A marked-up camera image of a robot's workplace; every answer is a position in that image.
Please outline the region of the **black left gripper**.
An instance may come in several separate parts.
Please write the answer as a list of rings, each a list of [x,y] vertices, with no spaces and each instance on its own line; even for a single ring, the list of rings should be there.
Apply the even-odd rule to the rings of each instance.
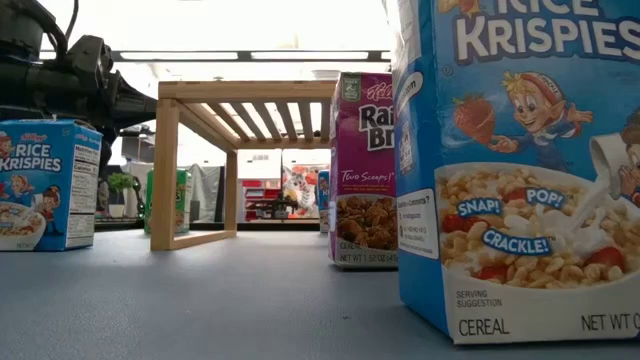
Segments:
[[[113,71],[111,48],[102,38],[83,35],[67,60],[79,85],[73,95],[73,115],[117,118],[118,131],[156,119],[157,100]]]

